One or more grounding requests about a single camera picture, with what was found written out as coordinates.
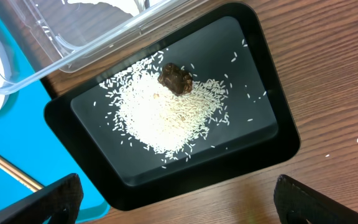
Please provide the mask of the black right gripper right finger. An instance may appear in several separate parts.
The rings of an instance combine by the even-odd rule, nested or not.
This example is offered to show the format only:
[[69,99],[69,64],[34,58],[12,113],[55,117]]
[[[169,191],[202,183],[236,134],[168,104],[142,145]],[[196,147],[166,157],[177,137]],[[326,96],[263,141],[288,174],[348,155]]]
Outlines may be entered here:
[[358,224],[358,213],[288,175],[280,175],[273,193],[280,223]]

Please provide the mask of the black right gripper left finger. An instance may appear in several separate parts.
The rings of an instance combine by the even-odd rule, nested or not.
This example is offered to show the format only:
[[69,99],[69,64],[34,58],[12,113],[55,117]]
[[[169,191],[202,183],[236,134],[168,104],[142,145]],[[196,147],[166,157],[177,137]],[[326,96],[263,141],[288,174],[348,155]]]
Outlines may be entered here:
[[0,224],[74,223],[83,200],[78,174],[69,174],[0,210]]

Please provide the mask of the brown food scrap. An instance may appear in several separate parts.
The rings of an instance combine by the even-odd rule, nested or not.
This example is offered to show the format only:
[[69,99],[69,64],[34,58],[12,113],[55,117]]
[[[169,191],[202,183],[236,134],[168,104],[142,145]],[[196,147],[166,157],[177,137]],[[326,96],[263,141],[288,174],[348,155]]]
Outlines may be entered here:
[[190,73],[181,70],[174,63],[165,64],[157,80],[176,96],[190,93],[193,89],[193,79]]

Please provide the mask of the wooden chopstick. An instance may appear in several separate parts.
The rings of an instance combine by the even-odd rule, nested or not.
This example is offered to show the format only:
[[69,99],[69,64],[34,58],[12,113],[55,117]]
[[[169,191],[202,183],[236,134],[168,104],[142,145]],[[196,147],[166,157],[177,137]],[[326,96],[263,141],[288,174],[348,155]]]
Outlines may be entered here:
[[5,173],[10,175],[12,178],[20,182],[22,185],[27,187],[32,192],[43,189],[43,185],[38,183],[31,176],[27,175],[25,172],[21,171],[19,168],[11,164],[9,161],[5,160],[0,156],[0,169]]

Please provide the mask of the white rice pile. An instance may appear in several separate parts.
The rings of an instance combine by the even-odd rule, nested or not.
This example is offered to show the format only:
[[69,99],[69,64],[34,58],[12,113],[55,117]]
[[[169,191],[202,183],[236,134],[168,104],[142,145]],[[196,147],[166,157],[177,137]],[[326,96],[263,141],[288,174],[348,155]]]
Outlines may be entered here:
[[[176,96],[157,78],[167,63],[190,73],[193,89]],[[246,42],[181,41],[116,72],[93,88],[90,108],[119,144],[140,144],[170,161],[274,125],[267,92]]]

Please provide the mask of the white napkin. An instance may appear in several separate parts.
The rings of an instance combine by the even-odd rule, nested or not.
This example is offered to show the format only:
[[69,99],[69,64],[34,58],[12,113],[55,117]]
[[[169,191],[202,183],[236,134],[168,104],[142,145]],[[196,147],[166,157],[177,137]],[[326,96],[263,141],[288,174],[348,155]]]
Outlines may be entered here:
[[132,17],[137,16],[146,9],[157,5],[163,0],[67,0],[68,4],[108,4],[117,7]]

